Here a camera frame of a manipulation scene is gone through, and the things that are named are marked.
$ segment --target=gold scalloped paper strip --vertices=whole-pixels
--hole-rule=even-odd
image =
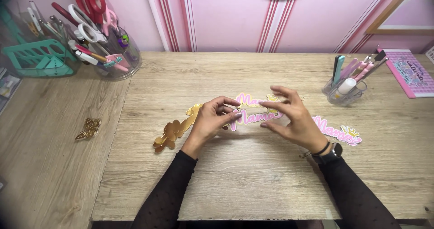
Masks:
[[[198,115],[199,109],[203,104],[195,104],[191,108],[189,108],[185,113],[189,116],[187,119],[183,120],[180,123],[178,120],[174,120],[173,122],[169,122],[164,127],[164,132],[162,137],[158,137],[155,139],[154,148],[155,152],[161,152],[166,146],[173,149],[175,148],[175,140],[176,138],[182,137],[182,134],[190,128],[191,125],[194,124],[196,120],[196,116]]]

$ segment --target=woman's right hand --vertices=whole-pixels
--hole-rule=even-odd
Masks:
[[[326,146],[328,139],[321,133],[313,121],[297,92],[283,86],[271,86],[270,88],[276,96],[283,96],[287,100],[283,102],[264,101],[260,104],[263,107],[272,108],[284,113],[291,122],[286,126],[281,126],[266,121],[261,123],[261,127],[268,128],[291,143],[306,148],[312,154],[321,151]],[[331,147],[332,145],[329,145],[328,150],[321,155],[327,154]]]

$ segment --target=black sheer sleeve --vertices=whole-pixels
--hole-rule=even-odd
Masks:
[[[179,209],[197,160],[182,151],[173,159],[134,219],[132,229],[171,229],[177,225]]]
[[[319,165],[319,168],[349,228],[401,228],[392,214],[343,158],[326,165]]]

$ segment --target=gold butterfly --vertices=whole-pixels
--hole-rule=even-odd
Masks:
[[[80,132],[79,135],[75,138],[75,140],[94,137],[95,135],[98,134],[98,128],[100,125],[101,125],[100,119],[87,118],[86,121],[84,122],[84,128],[86,130]]]

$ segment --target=wooden picture frame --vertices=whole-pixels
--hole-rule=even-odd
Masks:
[[[380,29],[379,27],[389,18],[389,16],[399,7],[404,0],[392,0],[386,9],[366,30],[369,34],[392,34],[392,35],[434,35],[434,29]]]

